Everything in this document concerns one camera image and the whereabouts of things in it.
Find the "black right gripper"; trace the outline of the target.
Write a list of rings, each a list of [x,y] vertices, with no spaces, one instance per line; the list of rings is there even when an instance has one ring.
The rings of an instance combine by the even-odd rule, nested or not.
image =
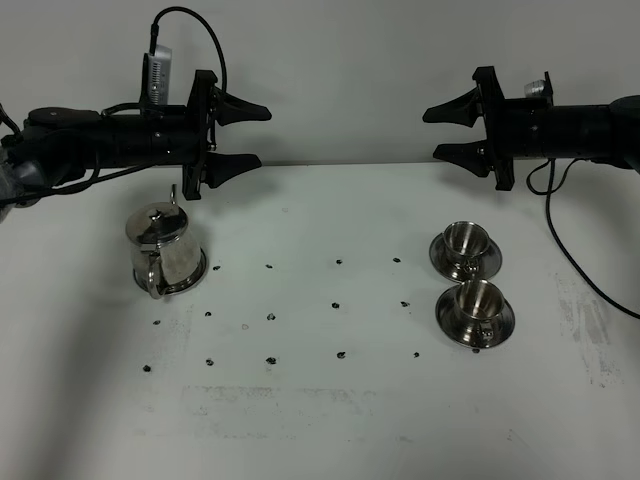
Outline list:
[[[486,140],[464,144],[440,144],[433,158],[467,170],[475,176],[494,173],[497,191],[511,191],[514,183],[513,158],[498,146],[499,120],[505,97],[493,66],[478,67],[473,76],[477,88],[464,95],[428,108],[424,123],[448,123],[473,127],[477,118],[484,119]]]

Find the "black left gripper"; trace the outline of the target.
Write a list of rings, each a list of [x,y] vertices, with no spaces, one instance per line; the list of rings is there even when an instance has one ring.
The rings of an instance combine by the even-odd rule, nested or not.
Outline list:
[[[200,188],[218,188],[239,175],[258,169],[262,162],[255,154],[219,154],[210,150],[210,133],[215,120],[220,126],[272,119],[265,106],[230,94],[217,94],[217,77],[211,70],[197,70],[186,105],[186,117],[195,131],[195,140],[182,165],[181,191],[186,200],[200,200]]]

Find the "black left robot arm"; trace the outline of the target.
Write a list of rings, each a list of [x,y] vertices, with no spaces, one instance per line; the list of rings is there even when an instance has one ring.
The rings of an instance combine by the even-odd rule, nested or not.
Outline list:
[[[98,183],[160,166],[181,170],[185,200],[258,169],[255,154],[222,154],[215,129],[263,122],[272,114],[223,92],[216,75],[199,70],[184,105],[154,104],[146,94],[101,112],[44,107],[1,140],[1,213],[73,195]]]

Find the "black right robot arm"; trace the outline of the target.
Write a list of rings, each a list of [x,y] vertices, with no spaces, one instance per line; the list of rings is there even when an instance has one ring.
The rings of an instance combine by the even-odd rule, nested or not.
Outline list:
[[[550,77],[525,87],[522,98],[507,98],[495,68],[479,67],[475,87],[422,116],[428,124],[472,127],[484,122],[486,138],[465,144],[440,144],[433,157],[459,166],[477,177],[495,176],[496,189],[515,184],[516,159],[573,158],[639,169],[639,97],[608,105],[557,106]]]

